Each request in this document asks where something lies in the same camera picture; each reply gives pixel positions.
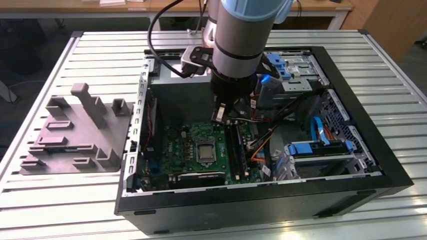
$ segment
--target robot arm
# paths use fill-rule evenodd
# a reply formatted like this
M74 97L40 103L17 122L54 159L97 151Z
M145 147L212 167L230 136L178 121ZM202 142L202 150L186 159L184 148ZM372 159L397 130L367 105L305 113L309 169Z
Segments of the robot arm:
M253 91L269 32L276 18L284 21L292 0L213 0L209 4L217 2L210 88L229 105Z
M274 87L281 78L264 55L273 23L284 21L292 0L209 0L208 47L189 46L181 56L182 72L177 72L157 56L150 43L152 25L160 15L182 0L172 2L154 16L148 28L148 46L161 64L181 78L210 68L210 89L216 95L217 111L226 113L234 102L254 89L258 76L266 76Z

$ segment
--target blue drive bracket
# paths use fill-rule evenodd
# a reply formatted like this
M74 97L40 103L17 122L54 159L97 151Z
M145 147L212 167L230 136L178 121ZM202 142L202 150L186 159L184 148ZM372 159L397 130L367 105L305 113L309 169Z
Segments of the blue drive bracket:
M313 150L312 147L309 146L308 142L300 142L300 143L292 143L286 146L288 149L288 154L290 156L296 154L312 154Z
M266 58L268 58L269 62L272 63L272 65L274 66L274 68L277 69L277 72L281 76L281 79L289 80L292 78L292 75L288 72L286 63L282 62L280 55L276 53L268 53Z
M314 125L317 127L320 141L324 143L324 145L329 145L330 143L326 139L325 130L322 129L322 123L321 123L320 117L317 117L317 116L313 116L310 118L310 122L309 122L310 139L313 141L317 140Z

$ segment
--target table leg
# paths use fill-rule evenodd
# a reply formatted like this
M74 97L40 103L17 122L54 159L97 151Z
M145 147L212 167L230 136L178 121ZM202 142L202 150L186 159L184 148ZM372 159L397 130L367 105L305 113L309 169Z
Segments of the table leg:
M13 103L18 98L2 81L0 81L0 97L2 97L8 103Z
M328 25L326 30L338 30L345 20L348 11L337 11L336 15Z
M156 14L157 14L156 12L149 12L149 13L148 13L149 23L153 22L153 19L154 19ZM161 29L160 29L160 18L158 18L157 21L154 22L153 27L152 27L152 30L153 30L153 31L161 31Z

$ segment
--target paper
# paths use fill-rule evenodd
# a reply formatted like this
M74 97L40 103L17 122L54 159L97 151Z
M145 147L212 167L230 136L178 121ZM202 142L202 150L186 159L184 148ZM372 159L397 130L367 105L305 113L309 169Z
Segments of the paper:
M269 170L269 168L265 165L261 166L261 171L269 177L269 174L272 173L272 171Z

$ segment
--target floor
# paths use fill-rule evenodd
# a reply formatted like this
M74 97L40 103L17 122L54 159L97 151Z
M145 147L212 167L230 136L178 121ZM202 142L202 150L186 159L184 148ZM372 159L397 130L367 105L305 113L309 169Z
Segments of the floor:
M38 81L46 80L70 33L73 31L146 31L149 24L146 18L116 18L113 21L104 18L65 19L64 28L57 28L53 19L40 19L38 23L46 36L46 43L36 47L37 55L42 61L42 69L36 74L20 76L5 70L0 62L0 79L8 86L25 81L37 81L12 88L20 98L16 104L0 99L0 160L37 98L42 87L42 82ZM160 24L164 30L194 29L197 19L162 18ZM421 48L420 44L413 45L397 64L421 92L427 94L427 50Z

